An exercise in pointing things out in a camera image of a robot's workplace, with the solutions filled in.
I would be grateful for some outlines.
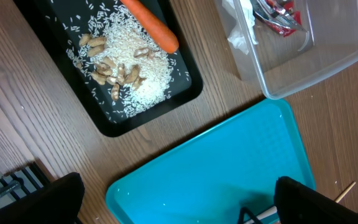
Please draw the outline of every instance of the blue tray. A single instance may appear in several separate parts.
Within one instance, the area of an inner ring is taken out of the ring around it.
[[[284,175],[316,188],[290,106],[264,100],[113,183],[106,203],[125,224],[237,223],[273,205]]]

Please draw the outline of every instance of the brown tabletop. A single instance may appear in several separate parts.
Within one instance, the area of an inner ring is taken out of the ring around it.
[[[104,194],[118,178],[256,104],[240,82],[212,0],[172,0],[204,80],[195,100],[119,138],[95,127],[12,0],[0,0],[0,170],[38,161],[51,178],[79,172],[85,223],[117,223]],[[286,98],[293,108],[317,191],[358,212],[358,62]]]

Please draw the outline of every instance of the orange carrot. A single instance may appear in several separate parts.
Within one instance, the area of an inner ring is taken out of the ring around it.
[[[179,48],[175,34],[152,14],[139,0],[121,0],[135,18],[142,24],[153,40],[167,53],[174,53]]]

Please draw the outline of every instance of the plastic bin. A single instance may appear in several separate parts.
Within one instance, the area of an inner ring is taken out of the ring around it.
[[[243,81],[259,80],[267,98],[276,100],[314,85],[358,61],[358,0],[294,0],[303,27],[289,37],[276,34],[256,20],[259,44],[252,45],[241,2],[234,0],[236,18],[215,0],[229,37],[239,22],[249,53],[231,50]]]

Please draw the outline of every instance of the white tissue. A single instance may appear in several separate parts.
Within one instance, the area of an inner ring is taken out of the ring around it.
[[[240,3],[241,3],[242,11],[244,13],[244,17],[248,25],[252,43],[258,44],[255,38],[255,33],[253,28],[253,26],[255,25],[255,17],[253,15],[252,4],[250,0],[240,0]],[[232,17],[237,18],[236,8],[234,7],[234,0],[223,0],[222,6]],[[238,20],[235,28],[233,28],[229,38],[227,39],[233,45],[234,48],[241,50],[244,54],[249,53],[246,38],[244,37],[244,33],[240,27],[240,23]]]

